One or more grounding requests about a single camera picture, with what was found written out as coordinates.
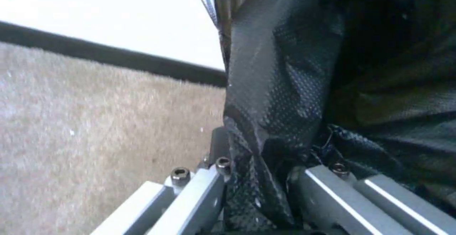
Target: perforated fabric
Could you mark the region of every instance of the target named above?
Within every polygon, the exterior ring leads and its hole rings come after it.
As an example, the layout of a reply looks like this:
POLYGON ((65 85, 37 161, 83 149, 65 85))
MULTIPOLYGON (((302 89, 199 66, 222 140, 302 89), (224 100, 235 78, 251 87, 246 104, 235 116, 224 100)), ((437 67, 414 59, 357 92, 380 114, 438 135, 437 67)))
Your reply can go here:
POLYGON ((340 159, 456 216, 455 5, 244 0, 228 23, 217 10, 230 37, 227 227, 302 228, 289 171, 340 159))

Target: black baseboard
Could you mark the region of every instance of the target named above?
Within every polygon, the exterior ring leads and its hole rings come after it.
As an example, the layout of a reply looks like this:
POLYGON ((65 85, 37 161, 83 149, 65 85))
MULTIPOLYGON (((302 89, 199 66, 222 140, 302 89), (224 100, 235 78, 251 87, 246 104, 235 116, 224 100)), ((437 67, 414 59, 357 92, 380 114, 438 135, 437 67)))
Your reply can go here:
POLYGON ((63 55, 147 71, 189 82, 225 87, 226 74, 211 68, 0 22, 0 41, 63 55))

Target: beige carpet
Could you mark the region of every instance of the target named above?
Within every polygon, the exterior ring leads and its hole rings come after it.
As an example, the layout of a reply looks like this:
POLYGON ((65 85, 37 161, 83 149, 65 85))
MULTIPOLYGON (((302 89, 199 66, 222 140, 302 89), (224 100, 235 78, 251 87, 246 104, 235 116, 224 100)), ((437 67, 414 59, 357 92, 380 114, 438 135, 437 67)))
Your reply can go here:
POLYGON ((89 234, 222 124, 223 89, 4 43, 0 90, 0 234, 89 234))

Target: wall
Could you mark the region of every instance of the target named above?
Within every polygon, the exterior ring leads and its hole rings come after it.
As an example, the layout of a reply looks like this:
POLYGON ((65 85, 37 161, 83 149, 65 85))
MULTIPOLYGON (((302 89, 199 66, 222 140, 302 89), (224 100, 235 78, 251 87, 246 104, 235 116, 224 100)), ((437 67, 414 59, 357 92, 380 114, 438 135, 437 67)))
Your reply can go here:
POLYGON ((200 0, 0 0, 0 21, 223 69, 200 0))

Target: hex socket screw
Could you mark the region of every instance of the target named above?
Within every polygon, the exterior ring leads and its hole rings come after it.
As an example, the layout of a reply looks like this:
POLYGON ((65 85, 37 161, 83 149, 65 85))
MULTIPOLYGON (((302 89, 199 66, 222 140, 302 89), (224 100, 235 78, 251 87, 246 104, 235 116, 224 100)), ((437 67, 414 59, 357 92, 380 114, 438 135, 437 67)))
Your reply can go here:
POLYGON ((347 167, 347 165, 339 161, 330 165, 329 170, 331 170, 331 172, 333 172, 341 179, 345 179, 350 175, 350 169, 347 167))
POLYGON ((215 167, 217 168, 218 172, 222 175, 230 175, 231 174, 231 160, 227 157, 219 157, 215 161, 215 167))
POLYGON ((190 181, 190 170, 185 167, 176 167, 170 174, 171 182, 176 186, 185 186, 190 181))

